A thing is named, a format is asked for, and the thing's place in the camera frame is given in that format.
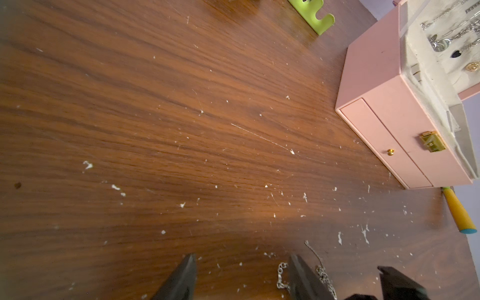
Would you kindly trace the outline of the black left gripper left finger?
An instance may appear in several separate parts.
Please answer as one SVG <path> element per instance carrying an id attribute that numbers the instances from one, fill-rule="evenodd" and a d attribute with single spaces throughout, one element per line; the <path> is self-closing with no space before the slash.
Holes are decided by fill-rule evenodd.
<path id="1" fill-rule="evenodd" d="M 187 254 L 151 299 L 192 300 L 197 274 L 196 255 Z"/>

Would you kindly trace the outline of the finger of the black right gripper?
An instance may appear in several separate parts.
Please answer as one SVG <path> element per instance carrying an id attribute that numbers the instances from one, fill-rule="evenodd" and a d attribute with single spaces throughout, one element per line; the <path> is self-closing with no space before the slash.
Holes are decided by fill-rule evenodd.
<path id="1" fill-rule="evenodd" d="M 384 300 L 430 300 L 425 287 L 390 266 L 378 266 Z"/>

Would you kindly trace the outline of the pink jewelry box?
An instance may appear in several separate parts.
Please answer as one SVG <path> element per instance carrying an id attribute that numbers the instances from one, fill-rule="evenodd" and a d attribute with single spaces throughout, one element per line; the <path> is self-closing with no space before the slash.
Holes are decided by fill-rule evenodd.
<path id="1" fill-rule="evenodd" d="M 407 189 L 480 177 L 461 94 L 480 83 L 468 1 L 398 1 L 346 53 L 336 112 Z"/>

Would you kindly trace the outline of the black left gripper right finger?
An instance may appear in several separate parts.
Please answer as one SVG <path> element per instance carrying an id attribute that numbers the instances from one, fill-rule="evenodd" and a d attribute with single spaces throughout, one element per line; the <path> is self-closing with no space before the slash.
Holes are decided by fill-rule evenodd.
<path id="1" fill-rule="evenodd" d="M 300 255 L 290 256 L 287 280 L 292 300 L 334 300 L 328 287 L 320 281 Z"/>

